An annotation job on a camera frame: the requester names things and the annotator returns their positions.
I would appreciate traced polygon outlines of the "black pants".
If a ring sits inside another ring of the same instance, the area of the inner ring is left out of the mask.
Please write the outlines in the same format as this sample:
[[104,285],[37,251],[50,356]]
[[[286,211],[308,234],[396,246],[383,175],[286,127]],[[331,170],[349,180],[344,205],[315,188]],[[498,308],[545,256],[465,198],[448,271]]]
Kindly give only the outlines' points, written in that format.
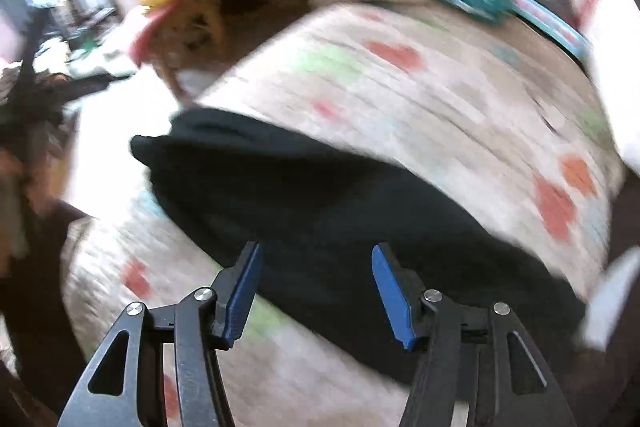
[[555,374],[570,368],[584,304],[528,251],[487,232],[410,171],[213,108],[137,135],[166,215],[220,265],[262,246],[259,294],[363,365],[409,384],[416,357],[395,340],[371,270],[375,245],[457,303],[503,301]]

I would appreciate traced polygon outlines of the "pink cushion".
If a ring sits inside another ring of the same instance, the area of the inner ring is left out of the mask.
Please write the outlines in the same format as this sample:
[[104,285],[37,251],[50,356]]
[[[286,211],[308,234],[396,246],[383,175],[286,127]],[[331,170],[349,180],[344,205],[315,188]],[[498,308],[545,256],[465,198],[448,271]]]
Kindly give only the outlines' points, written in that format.
[[178,8],[179,2],[164,4],[159,8],[146,11],[138,18],[138,28],[132,37],[128,55],[134,65],[140,67],[150,54],[150,42],[160,25]]

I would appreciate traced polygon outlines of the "light blue flat box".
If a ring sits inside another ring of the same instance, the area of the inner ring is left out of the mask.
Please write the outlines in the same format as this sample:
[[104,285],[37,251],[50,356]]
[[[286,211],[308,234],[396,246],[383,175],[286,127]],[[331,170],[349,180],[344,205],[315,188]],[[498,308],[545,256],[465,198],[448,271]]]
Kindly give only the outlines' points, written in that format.
[[535,0],[510,0],[512,11],[581,62],[589,51],[585,37],[565,20]]

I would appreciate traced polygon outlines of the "wooden chair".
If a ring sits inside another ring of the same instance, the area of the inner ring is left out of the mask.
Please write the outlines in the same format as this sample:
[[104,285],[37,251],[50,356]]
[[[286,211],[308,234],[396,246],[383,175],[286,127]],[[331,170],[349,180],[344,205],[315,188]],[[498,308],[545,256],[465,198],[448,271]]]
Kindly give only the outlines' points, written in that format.
[[223,60],[226,32],[219,0],[180,0],[152,31],[149,59],[180,106],[191,106],[192,95],[182,87],[178,72],[192,60]]

